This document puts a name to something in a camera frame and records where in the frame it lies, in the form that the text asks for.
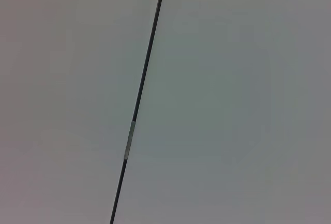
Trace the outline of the black panel joint strip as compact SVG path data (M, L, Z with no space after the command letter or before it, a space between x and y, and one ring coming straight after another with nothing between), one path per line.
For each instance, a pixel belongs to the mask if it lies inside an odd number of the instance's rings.
M155 33L157 30L157 24L158 24L158 19L159 19L159 15L160 15L161 5L162 5L162 0L157 0L156 11L155 11L154 18L153 18L152 30L151 30L151 34L149 36L148 47L147 47L146 56L145 56L145 60L144 60L144 66L143 66L143 70L142 70L142 74L141 74L136 102L134 105L134 112L133 112L133 116L132 116L132 120L131 120L131 121L135 121L135 122L137 122L139 107L140 107L141 98L142 98L142 94L143 94L143 88L144 88L144 84L145 84L145 79L146 79L146 75L147 75L147 71L148 71L148 65L149 65L151 52L152 52L152 48L153 48L153 43L154 43L154 39L155 39ZM123 163L122 163L121 172L119 175L119 180L118 180L118 184L117 184L117 189L116 189L116 194L115 194L115 198L114 198L114 202L113 202L113 207L112 207L112 211L111 211L111 217L110 217L109 224L114 224L118 201L119 201L119 197L121 194L123 180L124 180L124 176L125 176L125 172L126 172L127 162L128 162L128 159L125 160L123 157Z

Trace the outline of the grey clip on strip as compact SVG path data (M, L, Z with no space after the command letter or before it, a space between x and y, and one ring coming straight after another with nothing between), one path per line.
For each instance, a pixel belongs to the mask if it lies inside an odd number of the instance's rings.
M130 124L129 135L128 135L127 144L126 144L125 153L124 153L124 159L125 160L127 160L128 157L129 157L135 125L136 125L135 121L132 121L131 124Z

